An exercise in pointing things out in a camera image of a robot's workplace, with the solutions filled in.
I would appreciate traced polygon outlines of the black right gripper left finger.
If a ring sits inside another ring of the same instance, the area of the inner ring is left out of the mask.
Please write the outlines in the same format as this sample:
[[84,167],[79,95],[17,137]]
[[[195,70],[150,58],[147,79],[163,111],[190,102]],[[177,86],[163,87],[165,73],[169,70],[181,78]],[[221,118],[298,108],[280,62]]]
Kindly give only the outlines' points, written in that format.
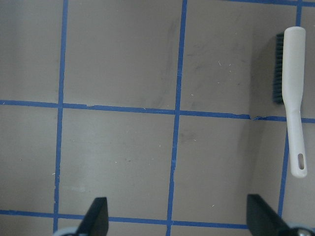
[[76,236],[107,236],[109,230],[106,197],[95,198],[75,232]]

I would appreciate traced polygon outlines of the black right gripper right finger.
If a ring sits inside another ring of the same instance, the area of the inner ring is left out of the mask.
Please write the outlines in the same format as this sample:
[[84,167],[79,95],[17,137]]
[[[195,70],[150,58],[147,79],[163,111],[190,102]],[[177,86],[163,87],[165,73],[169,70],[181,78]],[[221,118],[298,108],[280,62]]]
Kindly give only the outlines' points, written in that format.
[[309,236],[310,229],[290,226],[258,194],[247,195],[247,227],[252,236]]

